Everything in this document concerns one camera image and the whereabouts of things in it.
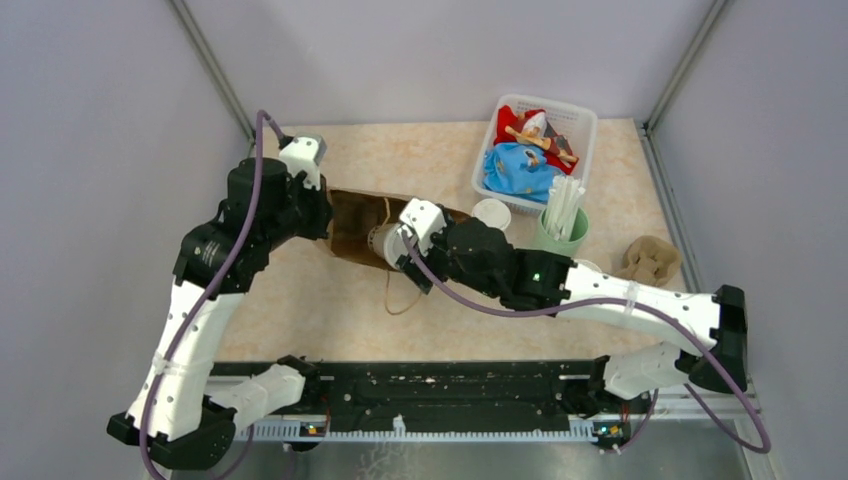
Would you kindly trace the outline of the brown paper bag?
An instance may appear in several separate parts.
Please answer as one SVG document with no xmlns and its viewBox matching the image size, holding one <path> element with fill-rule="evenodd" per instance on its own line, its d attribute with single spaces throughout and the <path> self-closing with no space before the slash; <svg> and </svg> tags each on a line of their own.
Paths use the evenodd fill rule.
<svg viewBox="0 0 848 480">
<path fill-rule="evenodd" d="M 406 248 L 411 244 L 432 274 L 446 281 L 456 270 L 449 258 L 446 236 L 469 215 L 416 197 L 331 189 L 333 209 L 325 241 L 332 256 L 351 263 L 398 273 L 420 295 L 433 287 Z"/>
</svg>

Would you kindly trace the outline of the white cup lid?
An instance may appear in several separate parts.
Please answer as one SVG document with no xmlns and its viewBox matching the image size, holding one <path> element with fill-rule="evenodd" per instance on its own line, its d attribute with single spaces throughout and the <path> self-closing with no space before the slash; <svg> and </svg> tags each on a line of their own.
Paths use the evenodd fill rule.
<svg viewBox="0 0 848 480">
<path fill-rule="evenodd" d="M 501 231 L 506 231 L 512 220 L 509 207 L 495 198 L 485 198 L 477 202 L 472 208 L 471 215 L 486 226 Z"/>
</svg>

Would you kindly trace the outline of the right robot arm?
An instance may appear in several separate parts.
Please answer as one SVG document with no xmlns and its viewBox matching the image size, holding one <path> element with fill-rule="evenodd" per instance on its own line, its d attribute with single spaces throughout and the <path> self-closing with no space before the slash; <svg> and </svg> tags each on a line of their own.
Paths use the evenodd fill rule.
<svg viewBox="0 0 848 480">
<path fill-rule="evenodd" d="M 518 249 L 477 220 L 423 229 L 400 223 L 393 266 L 423 292 L 503 318 L 585 319 L 657 338 L 594 362 L 589 404 L 612 412 L 644 392 L 677 385 L 742 395 L 748 390 L 744 293 L 681 293 L 593 271 L 547 251 Z"/>
</svg>

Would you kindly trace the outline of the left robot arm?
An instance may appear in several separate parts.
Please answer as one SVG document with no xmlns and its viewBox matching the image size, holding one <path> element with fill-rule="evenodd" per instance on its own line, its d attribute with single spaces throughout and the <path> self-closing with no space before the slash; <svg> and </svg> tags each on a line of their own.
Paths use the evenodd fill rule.
<svg viewBox="0 0 848 480">
<path fill-rule="evenodd" d="M 110 436 L 140 449 L 151 478 L 210 469 L 236 434 L 270 413 L 317 407 L 321 388 L 293 358 L 221 393 L 206 387 L 223 333 L 272 251 L 295 237 L 326 238 L 331 216 L 317 161 L 246 159 L 229 173 L 215 217 L 184 237 L 145 381 L 107 426 Z"/>
</svg>

